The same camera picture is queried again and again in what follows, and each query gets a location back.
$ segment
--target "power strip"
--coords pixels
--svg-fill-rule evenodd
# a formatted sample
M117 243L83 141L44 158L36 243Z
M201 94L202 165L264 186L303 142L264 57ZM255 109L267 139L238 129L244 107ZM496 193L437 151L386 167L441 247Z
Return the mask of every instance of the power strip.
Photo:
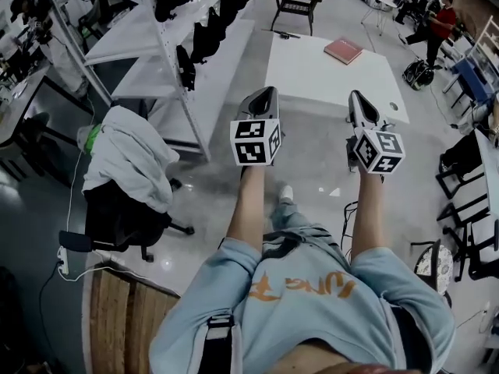
M61 262L61 273L67 276L69 274L68 253L63 246L60 246L57 251L57 259Z

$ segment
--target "black and white marker cube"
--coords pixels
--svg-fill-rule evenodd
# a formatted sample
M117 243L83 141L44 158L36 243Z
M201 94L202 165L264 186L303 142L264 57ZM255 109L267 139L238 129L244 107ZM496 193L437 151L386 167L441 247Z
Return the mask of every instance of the black and white marker cube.
M281 146L279 119L232 121L231 145L238 166L270 165Z
M380 175L393 173L405 158L399 134L372 129L362 129L354 151L368 173Z

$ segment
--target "person in red shirt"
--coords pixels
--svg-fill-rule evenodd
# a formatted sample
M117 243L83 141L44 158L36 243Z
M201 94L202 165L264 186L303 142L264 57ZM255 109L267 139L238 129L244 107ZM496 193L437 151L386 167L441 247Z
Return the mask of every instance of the person in red shirt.
M420 26L415 34L407 36L406 39L400 34L398 38L403 44L414 44L420 41L428 41L426 61L433 67L437 59L438 48L442 42L449 37L455 25L455 11L452 8L452 0L441 0L444 8L438 13L430 13L428 20L430 26Z

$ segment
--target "tiled floor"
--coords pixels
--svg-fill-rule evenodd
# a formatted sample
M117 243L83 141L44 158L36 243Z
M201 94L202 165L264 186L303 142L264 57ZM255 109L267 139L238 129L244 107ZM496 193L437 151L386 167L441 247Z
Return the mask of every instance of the tiled floor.
M394 251L412 266L420 251L412 251L410 242L443 238L441 224L435 219L446 199L434 176L439 155L461 136L448 126L448 123L457 121L454 112L448 108L457 93L454 90L447 95L441 93L448 78L445 72L435 76L431 89L414 91L407 86L401 78L402 72L415 54L425 56L426 45L412 46L412 50L402 46L397 37L398 30L405 36L411 30L390 20L380 37L373 16L365 27L360 24L366 10L367 6L360 0L326 0L316 9L314 36L330 40L346 36L364 48L385 55L391 65L407 107L410 125L397 124L396 127L402 134L407 158L397 173L386 180L385 225ZM196 234L185 236L165 231L161 240L150 248L155 254L152 264L144 263L135 248L116 256L120 263L138 274L179 294L186 289L199 265L218 247L226 232L239 180L239 169L232 163L228 143L228 124L238 103L264 85L272 38L272 33L266 29L270 28L274 11L274 0L257 0L254 9L246 14L257 24L211 140L212 162L182 161L168 169L170 175L184 183L184 187L175 193L175 206L170 213L193 224ZM275 28L308 34L306 17L291 14L281 14ZM317 111L312 109L313 104L316 103L290 99L281 102L281 121L286 137L275 166L267 170L266 209L270 213L278 182L287 182L295 190L300 210L312 221L321 222L339 239L343 206L356 199L359 184L358 175L350 174L346 167L345 139L352 135L352 128L344 118L306 113ZM461 110L459 105L455 108L458 113ZM76 127L80 125L80 120L73 116L66 116L64 121L78 122ZM76 157L74 151L69 153L73 159ZM82 164L80 174L84 173L86 163ZM72 228L76 231L83 230L85 212L80 186L81 176L76 182L73 201ZM340 190L340 195L330 196L336 189ZM6 221L2 229L5 228L8 235L2 237L0 243L0 264L12 267L18 277L23 288L27 322L42 346L34 300L54 262L57 232L65 227L68 192L50 180L37 178L19 186L6 184L0 192L2 223ZM444 242L451 245L446 238ZM82 256L71 255L72 274L81 271L82 262ZM487 301L492 307L499 305L496 286L495 279L472 282L466 275L461 283L452 284L449 292L454 302L456 322L468 319ZM46 295L45 309L52 343L56 353L73 368L72 372L83 372L79 365L81 284L63 284L57 279L51 288ZM59 326L61 320L67 325L64 330ZM447 370L468 374L481 359L484 338L479 334L479 321L480 318L474 319L458 330L455 346L445 365ZM73 342L68 342L70 337L73 337Z

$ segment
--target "pink book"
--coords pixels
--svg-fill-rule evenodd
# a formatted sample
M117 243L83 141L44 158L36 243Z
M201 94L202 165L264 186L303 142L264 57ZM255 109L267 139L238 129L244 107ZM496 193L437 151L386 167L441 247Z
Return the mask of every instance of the pink book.
M346 65L356 59L362 50L361 47L346 37L340 37L324 48L324 52L327 52L329 55L332 55Z

